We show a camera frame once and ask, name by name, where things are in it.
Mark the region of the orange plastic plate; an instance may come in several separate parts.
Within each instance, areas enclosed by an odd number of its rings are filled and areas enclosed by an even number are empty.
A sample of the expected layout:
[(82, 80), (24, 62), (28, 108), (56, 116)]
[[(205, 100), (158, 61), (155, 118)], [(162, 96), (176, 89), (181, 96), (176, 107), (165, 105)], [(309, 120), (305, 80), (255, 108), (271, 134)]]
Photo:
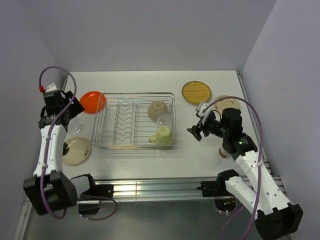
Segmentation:
[(107, 105), (106, 97), (99, 91), (90, 91), (85, 93), (80, 101), (87, 114), (95, 114), (101, 111)]

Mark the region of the clear drinking glass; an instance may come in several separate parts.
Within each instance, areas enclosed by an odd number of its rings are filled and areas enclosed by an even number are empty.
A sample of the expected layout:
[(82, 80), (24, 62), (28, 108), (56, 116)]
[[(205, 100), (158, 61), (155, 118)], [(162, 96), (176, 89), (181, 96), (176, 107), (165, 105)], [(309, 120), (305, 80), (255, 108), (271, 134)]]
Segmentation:
[(170, 114), (168, 112), (160, 114), (156, 119), (156, 126), (157, 128), (160, 128), (161, 126), (168, 126), (171, 129), (172, 120)]
[(67, 128), (67, 133), (69, 135), (76, 135), (81, 131), (81, 129), (82, 129), (82, 125), (79, 121), (79, 118), (76, 116), (70, 120)]

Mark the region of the pale green mug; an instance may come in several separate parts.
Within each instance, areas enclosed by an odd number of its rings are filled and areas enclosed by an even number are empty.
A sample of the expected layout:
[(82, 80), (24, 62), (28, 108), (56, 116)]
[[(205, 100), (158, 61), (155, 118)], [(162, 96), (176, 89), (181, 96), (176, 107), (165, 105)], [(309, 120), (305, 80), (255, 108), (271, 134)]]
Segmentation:
[(169, 145), (173, 143), (173, 132), (168, 125), (161, 125), (155, 134), (148, 138), (149, 143), (157, 145)]

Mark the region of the metal tin cup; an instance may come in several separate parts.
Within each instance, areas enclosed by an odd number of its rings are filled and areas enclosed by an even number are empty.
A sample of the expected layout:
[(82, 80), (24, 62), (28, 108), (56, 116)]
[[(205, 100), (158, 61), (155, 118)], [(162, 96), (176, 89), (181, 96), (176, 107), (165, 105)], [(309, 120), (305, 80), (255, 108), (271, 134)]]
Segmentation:
[(229, 154), (224, 150), (223, 147), (220, 147), (218, 149), (218, 153), (222, 158), (227, 158), (229, 156)]

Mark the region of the yellow woven-pattern plate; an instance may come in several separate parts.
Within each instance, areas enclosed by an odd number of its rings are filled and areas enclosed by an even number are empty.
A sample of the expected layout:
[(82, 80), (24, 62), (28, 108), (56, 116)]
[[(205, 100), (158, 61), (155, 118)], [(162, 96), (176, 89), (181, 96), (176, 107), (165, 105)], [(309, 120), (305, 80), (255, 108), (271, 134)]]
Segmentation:
[(208, 102), (212, 98), (212, 91), (207, 84), (201, 81), (189, 81), (181, 89), (183, 98), (190, 104), (198, 105)]

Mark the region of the cream plate with writing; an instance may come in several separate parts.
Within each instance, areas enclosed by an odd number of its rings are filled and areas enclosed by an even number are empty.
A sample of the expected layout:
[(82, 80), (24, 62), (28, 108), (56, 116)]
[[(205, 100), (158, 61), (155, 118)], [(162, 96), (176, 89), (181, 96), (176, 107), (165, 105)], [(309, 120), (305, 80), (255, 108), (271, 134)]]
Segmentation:
[(83, 163), (91, 154), (92, 145), (84, 137), (76, 136), (63, 143), (62, 161), (68, 166)]

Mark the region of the beige ceramic bowl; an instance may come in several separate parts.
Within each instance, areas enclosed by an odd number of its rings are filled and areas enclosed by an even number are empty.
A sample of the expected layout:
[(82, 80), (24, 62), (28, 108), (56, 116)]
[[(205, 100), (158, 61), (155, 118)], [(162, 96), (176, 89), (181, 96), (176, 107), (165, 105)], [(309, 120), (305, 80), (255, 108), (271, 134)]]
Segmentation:
[(153, 120), (156, 121), (157, 118), (164, 113), (168, 112), (167, 105), (161, 100), (153, 101), (147, 109), (148, 116)]

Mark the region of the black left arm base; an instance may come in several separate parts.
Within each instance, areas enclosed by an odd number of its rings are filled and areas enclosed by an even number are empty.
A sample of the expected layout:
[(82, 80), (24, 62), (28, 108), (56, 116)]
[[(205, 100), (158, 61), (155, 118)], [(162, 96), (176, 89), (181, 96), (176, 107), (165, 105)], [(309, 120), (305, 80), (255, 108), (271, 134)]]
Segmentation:
[[(83, 192), (83, 195), (113, 198), (114, 186), (112, 184), (98, 184), (92, 189)], [(80, 203), (78, 212), (81, 215), (96, 215), (100, 209), (101, 203)]]

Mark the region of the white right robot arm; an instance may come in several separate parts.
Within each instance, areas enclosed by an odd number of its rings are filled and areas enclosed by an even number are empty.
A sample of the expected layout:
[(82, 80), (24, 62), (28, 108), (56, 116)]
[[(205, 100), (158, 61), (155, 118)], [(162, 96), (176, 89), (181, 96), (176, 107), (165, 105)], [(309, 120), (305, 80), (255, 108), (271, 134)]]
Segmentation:
[(233, 195), (251, 213), (255, 227), (264, 240), (276, 240), (298, 230), (303, 216), (299, 204), (283, 194), (263, 164), (260, 150), (243, 131), (241, 111), (226, 108), (220, 120), (207, 103), (196, 108), (200, 119), (188, 129), (198, 141), (212, 134), (222, 138), (221, 150), (231, 155), (252, 186), (248, 186), (233, 169), (218, 174), (213, 192)]

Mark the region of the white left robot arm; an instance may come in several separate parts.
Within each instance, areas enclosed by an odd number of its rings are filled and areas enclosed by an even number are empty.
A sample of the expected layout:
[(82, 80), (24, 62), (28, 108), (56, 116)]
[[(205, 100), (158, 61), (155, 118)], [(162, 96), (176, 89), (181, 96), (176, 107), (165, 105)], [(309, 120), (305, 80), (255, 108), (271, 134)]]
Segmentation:
[(75, 206), (78, 199), (76, 186), (63, 173), (62, 160), (68, 125), (84, 108), (71, 91), (47, 90), (43, 98), (39, 158), (32, 177), (24, 180), (23, 190), (38, 215), (52, 214), (59, 219), (56, 212)]

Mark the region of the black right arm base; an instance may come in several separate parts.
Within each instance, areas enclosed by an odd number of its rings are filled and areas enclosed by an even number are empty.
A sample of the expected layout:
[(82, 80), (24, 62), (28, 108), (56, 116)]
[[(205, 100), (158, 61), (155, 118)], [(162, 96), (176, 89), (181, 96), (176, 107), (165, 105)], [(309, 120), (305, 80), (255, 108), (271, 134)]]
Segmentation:
[(204, 198), (208, 197), (223, 197), (225, 194), (218, 188), (217, 182), (213, 181), (201, 181), (200, 186), (196, 188), (201, 191)]

